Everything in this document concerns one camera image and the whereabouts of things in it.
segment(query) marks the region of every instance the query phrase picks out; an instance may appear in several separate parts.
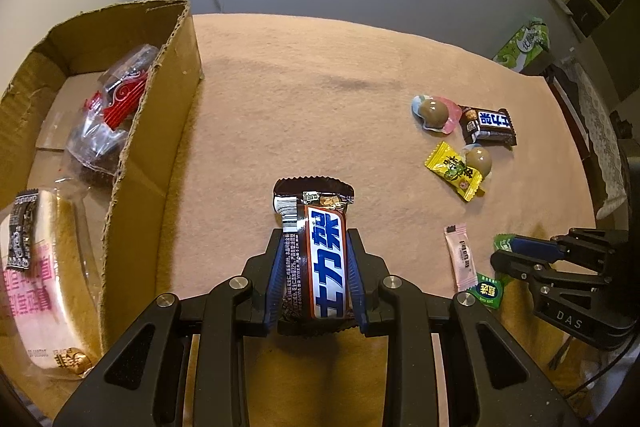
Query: lace cloth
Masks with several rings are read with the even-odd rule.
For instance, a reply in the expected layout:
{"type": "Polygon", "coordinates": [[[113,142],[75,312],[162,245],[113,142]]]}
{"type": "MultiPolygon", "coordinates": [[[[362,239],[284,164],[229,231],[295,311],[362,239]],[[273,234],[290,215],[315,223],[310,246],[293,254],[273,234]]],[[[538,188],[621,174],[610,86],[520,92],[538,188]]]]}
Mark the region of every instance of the lace cloth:
{"type": "Polygon", "coordinates": [[[562,69],[578,86],[580,111],[602,171],[607,199],[598,210],[596,218],[603,219],[626,201],[618,139],[606,106],[582,66],[574,58],[569,58],[563,62],[562,69]]]}

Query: table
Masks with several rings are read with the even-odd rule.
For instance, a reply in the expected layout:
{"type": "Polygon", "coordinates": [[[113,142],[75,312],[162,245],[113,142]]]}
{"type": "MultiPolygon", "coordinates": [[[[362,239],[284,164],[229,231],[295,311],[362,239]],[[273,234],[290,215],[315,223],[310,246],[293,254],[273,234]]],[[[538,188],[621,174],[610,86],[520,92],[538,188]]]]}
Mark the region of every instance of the table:
{"type": "MultiPolygon", "coordinates": [[[[542,78],[353,23],[254,14],[198,15],[194,23],[206,79],[174,166],[158,293],[207,293],[264,251],[277,226],[273,184],[282,177],[326,175],[353,185],[348,227],[359,229],[367,251],[391,273],[446,297],[455,292],[447,225],[466,223],[476,268],[488,275],[496,233],[548,238],[594,226],[578,152],[542,78]],[[424,167],[440,140],[457,150],[464,144],[459,128],[447,137],[420,129],[410,111],[416,94],[509,110],[518,145],[491,147],[484,197],[465,203],[424,167]]],[[[503,323],[545,363],[562,333],[523,313],[524,285],[507,290],[503,323]]],[[[386,339],[357,330],[275,335],[249,339],[245,359],[252,427],[382,421],[386,339]]]]}

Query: yellow candy wrapper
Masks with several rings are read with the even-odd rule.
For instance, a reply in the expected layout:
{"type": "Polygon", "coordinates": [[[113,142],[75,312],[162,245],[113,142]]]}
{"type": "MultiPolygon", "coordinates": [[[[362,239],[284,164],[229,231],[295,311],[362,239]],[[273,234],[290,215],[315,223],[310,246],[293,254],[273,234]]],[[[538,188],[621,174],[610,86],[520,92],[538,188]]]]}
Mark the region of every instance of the yellow candy wrapper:
{"type": "Polygon", "coordinates": [[[482,174],[472,167],[467,167],[462,156],[447,142],[438,144],[424,166],[453,185],[465,201],[470,201],[476,195],[482,181],[482,174]]]}

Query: das logo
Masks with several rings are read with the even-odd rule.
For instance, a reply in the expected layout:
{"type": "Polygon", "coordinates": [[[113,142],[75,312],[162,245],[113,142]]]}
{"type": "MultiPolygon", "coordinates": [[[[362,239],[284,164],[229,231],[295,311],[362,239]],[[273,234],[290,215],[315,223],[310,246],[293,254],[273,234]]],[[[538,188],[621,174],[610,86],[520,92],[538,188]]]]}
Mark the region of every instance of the das logo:
{"type": "Polygon", "coordinates": [[[556,319],[558,319],[561,322],[564,322],[564,324],[566,325],[571,326],[575,330],[579,330],[580,326],[582,325],[582,321],[580,319],[574,319],[571,315],[567,315],[561,311],[558,311],[558,314],[556,315],[556,319]]]}

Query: barcode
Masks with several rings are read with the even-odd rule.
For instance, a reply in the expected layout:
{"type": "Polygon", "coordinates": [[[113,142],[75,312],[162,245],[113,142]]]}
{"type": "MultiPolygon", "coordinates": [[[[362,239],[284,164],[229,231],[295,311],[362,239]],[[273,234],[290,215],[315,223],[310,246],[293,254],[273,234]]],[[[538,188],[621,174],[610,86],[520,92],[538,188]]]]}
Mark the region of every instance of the barcode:
{"type": "Polygon", "coordinates": [[[462,254],[462,261],[465,263],[465,268],[469,268],[469,254],[466,251],[466,243],[460,241],[460,253],[462,254]]]}
{"type": "Polygon", "coordinates": [[[282,231],[297,232],[298,198],[295,196],[285,198],[276,196],[273,198],[273,207],[276,209],[276,212],[282,216],[282,231]]]}

